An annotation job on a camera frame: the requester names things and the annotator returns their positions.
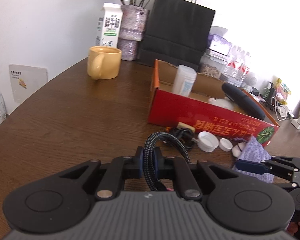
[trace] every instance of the red cardboard box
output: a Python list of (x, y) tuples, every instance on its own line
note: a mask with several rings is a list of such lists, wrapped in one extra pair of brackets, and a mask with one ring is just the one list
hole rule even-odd
[(197, 75), (189, 97), (171, 93), (176, 73), (174, 65), (156, 60), (151, 83), (149, 123), (176, 127), (178, 122), (183, 122), (195, 127), (196, 132), (208, 131), (222, 137), (245, 140), (253, 135), (263, 146), (278, 130), (278, 123), (259, 103), (266, 114), (264, 121), (248, 116), (239, 107), (231, 111), (207, 103), (209, 98), (225, 98), (226, 95), (221, 88), (223, 81), (204, 74)]

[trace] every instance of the wooden table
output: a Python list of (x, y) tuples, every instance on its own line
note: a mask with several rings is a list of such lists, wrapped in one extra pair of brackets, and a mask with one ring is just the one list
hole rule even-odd
[[(9, 227), (2, 201), (13, 189), (86, 160), (103, 163), (134, 155), (153, 132), (147, 123), (153, 68), (123, 61), (111, 80), (93, 81), (86, 59), (39, 89), (0, 125), (0, 238)], [(288, 122), (266, 148), (271, 155), (300, 156), (300, 133)], [(163, 147), (164, 155), (177, 155)], [(193, 162), (208, 159), (230, 167), (230, 153), (190, 152)], [(129, 180), (127, 190), (148, 190), (144, 180)]]

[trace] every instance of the mug handle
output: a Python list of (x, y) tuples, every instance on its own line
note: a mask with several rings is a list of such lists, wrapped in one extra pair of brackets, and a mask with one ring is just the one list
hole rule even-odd
[(98, 80), (101, 76), (101, 66), (104, 59), (104, 54), (99, 54), (91, 63), (90, 76), (94, 80)]

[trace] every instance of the flower vase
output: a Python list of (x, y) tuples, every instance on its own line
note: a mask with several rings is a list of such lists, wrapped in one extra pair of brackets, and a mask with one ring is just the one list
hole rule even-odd
[(138, 41), (143, 39), (149, 10), (135, 5), (122, 5), (121, 10), (123, 15), (118, 48), (122, 50), (123, 60), (135, 60)]

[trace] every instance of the mug rim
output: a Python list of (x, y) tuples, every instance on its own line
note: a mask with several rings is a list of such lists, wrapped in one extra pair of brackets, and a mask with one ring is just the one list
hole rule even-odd
[[(113, 49), (116, 52), (95, 51), (95, 50), (93, 50), (94, 48), (108, 48), (108, 49)], [(119, 53), (122, 53), (122, 51), (118, 48), (107, 47), (107, 46), (93, 46), (93, 47), (90, 47), (89, 50), (91, 50), (92, 52), (101, 52), (101, 53), (104, 53), (104, 54), (119, 54)]]

